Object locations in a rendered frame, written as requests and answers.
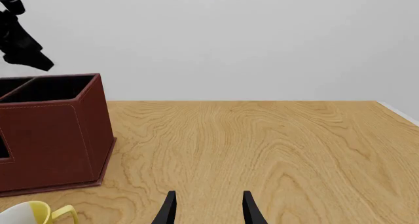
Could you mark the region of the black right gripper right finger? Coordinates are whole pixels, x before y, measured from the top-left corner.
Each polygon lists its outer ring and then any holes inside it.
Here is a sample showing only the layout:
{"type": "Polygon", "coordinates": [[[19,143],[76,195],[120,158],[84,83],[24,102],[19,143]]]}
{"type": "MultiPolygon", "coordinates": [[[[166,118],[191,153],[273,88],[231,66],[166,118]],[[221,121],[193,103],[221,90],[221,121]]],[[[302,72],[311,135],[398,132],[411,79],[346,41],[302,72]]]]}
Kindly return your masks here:
{"type": "Polygon", "coordinates": [[[243,192],[242,209],[245,224],[268,224],[250,191],[243,192]]]}

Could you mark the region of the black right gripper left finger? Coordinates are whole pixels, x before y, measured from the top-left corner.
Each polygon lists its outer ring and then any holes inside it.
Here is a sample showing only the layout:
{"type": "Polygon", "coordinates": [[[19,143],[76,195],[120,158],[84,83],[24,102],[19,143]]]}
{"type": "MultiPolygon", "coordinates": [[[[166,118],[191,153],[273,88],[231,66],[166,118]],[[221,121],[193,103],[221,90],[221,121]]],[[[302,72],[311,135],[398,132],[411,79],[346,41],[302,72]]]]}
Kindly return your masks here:
{"type": "Polygon", "coordinates": [[[174,224],[176,209],[176,192],[169,191],[151,224],[174,224]]]}

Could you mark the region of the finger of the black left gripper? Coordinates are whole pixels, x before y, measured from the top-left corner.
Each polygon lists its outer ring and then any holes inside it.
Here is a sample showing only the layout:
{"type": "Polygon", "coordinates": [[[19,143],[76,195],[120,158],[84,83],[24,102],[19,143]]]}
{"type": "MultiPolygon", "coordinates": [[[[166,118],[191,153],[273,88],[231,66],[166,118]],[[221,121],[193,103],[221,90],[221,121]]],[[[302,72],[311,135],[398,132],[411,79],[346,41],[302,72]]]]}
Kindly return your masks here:
{"type": "Polygon", "coordinates": [[[42,46],[20,25],[17,16],[0,12],[0,50],[4,53],[40,52],[42,46]]]}
{"type": "Polygon", "coordinates": [[[54,63],[38,50],[2,50],[3,59],[9,64],[29,66],[38,70],[48,71],[54,63]]]}

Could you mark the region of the red-brown desk caddy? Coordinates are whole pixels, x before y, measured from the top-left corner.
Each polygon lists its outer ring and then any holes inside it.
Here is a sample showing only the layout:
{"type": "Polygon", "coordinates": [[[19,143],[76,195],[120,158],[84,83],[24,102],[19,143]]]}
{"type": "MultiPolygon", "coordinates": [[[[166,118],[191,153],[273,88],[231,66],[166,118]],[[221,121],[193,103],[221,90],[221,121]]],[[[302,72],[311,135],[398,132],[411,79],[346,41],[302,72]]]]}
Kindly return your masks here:
{"type": "Polygon", "coordinates": [[[116,143],[100,74],[0,78],[0,197],[102,183],[116,143]]]}

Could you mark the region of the white and yellow mug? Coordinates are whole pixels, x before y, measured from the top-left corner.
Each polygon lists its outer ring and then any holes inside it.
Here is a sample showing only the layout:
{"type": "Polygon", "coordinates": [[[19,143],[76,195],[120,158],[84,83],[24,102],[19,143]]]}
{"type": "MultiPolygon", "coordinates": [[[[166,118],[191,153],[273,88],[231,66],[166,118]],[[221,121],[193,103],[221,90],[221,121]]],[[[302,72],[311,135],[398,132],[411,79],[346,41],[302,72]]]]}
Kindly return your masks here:
{"type": "Polygon", "coordinates": [[[0,213],[0,224],[54,224],[62,215],[70,214],[73,224],[79,224],[79,218],[72,205],[56,211],[41,201],[29,201],[17,204],[0,213]]]}

